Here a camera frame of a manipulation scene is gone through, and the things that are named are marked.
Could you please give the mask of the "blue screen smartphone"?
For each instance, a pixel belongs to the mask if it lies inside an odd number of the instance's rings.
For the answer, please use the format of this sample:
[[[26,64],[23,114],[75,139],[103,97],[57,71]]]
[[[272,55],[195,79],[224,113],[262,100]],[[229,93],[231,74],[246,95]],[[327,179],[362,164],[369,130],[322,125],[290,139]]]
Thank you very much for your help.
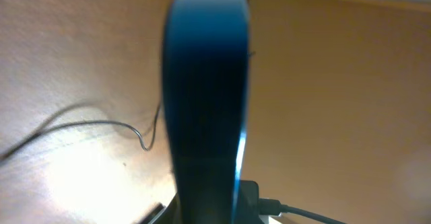
[[[247,0],[174,0],[162,101],[183,223],[234,220],[245,140]]]

